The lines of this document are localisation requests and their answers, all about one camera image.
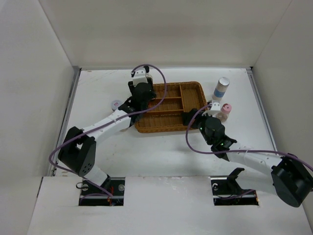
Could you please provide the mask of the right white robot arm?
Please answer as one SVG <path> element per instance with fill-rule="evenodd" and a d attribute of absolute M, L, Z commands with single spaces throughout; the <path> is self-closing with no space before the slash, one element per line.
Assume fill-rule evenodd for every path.
<path fill-rule="evenodd" d="M 287 205 L 298 208 L 313 190 L 312 167 L 293 154 L 270 150 L 253 150 L 241 145 L 225 134 L 222 122 L 205 112 L 192 109 L 182 113 L 183 125 L 198 129 L 210 154 L 227 162 L 252 168 L 265 175 L 264 179 L 240 178 L 244 168 L 235 169 L 227 177 L 231 193 L 245 190 L 260 190 L 277 195 Z"/>

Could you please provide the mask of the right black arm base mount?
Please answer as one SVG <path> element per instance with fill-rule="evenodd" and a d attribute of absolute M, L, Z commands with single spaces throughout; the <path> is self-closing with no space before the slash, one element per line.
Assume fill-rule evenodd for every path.
<path fill-rule="evenodd" d="M 255 190 L 242 189 L 237 183 L 243 168 L 236 168 L 229 175 L 211 177 L 213 203 L 215 206 L 258 206 Z"/>

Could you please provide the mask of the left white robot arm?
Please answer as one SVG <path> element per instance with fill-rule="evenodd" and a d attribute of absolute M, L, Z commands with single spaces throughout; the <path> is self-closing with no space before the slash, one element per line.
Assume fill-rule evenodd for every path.
<path fill-rule="evenodd" d="M 151 78 L 137 85 L 130 81 L 128 86 L 131 97 L 107 118 L 82 129 L 76 126 L 70 128 L 65 141 L 84 135 L 63 146 L 58 154 L 58 160 L 78 176 L 91 181 L 94 191 L 99 195 L 108 193 L 111 178 L 95 164 L 97 145 L 115 133 L 133 126 L 143 117 L 142 113 L 136 112 L 147 110 L 149 102 L 156 98 Z"/>

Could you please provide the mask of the dark sauce bottle black cap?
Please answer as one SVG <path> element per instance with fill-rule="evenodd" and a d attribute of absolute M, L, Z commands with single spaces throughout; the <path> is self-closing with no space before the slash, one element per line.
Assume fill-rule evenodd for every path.
<path fill-rule="evenodd" d="M 149 66 L 144 66 L 144 69 L 146 71 L 146 77 L 148 80 L 151 80 L 151 82 L 153 82 L 153 77 L 152 75 L 150 75 L 150 67 Z"/>

